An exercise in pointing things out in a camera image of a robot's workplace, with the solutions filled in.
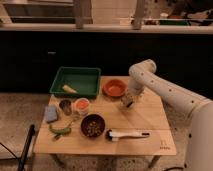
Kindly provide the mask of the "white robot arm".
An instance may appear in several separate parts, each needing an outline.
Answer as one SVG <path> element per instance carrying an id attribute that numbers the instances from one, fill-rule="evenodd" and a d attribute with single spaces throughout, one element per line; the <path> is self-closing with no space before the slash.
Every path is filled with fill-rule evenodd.
<path id="1" fill-rule="evenodd" d="M 191 119 L 184 171 L 213 171 L 213 100 L 155 75 L 151 59 L 129 68 L 128 91 L 137 96 L 147 87 Z"/>

